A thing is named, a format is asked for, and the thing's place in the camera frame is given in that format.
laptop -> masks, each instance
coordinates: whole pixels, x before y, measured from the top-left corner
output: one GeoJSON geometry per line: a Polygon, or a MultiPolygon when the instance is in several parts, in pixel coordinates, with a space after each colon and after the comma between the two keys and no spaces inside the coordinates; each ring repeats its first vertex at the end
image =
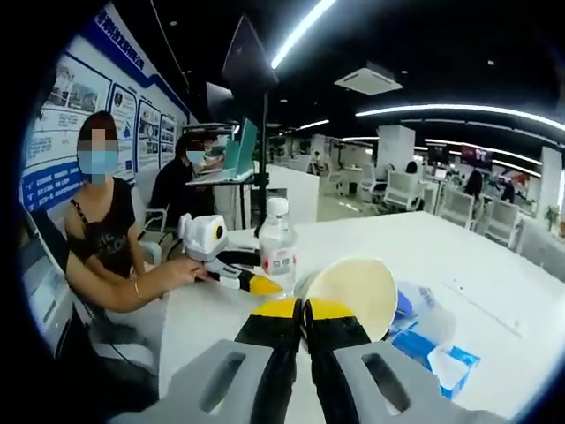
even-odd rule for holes
{"type": "Polygon", "coordinates": [[[246,181],[254,173],[253,151],[257,144],[257,127],[249,120],[244,122],[241,140],[232,140],[226,146],[226,158],[219,172],[198,175],[187,186],[218,185],[246,181]]]}

bottle label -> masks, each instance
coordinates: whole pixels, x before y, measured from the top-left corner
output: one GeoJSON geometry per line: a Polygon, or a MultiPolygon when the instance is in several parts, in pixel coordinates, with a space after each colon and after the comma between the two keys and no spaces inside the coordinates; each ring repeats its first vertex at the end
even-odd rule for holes
{"type": "Polygon", "coordinates": [[[287,274],[297,266],[297,256],[293,247],[261,253],[261,266],[271,276],[287,274]]]}

floor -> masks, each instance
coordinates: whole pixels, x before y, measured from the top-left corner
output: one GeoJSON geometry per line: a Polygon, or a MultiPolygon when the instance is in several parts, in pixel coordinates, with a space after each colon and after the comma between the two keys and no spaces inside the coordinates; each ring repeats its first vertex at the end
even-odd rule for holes
{"type": "Polygon", "coordinates": [[[325,178],[320,179],[318,222],[373,216],[369,210],[357,195],[340,196],[325,178]]]}

black tank top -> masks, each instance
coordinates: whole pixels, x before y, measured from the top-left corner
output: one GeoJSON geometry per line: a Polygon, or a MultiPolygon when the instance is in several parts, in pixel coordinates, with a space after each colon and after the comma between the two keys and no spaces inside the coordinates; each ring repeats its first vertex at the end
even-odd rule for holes
{"type": "Polygon", "coordinates": [[[108,214],[97,222],[88,222],[80,205],[74,200],[84,224],[84,238],[69,236],[71,250],[85,261],[92,255],[100,260],[108,271],[128,278],[132,270],[132,250],[127,232],[135,224],[132,205],[132,188],[119,178],[114,178],[114,192],[108,214]]]}

bottle cap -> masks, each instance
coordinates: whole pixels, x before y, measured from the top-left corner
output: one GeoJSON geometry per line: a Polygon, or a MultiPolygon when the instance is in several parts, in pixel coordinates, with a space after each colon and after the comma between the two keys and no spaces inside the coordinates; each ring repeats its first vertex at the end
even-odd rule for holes
{"type": "Polygon", "coordinates": [[[267,215],[281,216],[289,213],[289,201],[283,197],[269,197],[267,199],[267,215]]]}

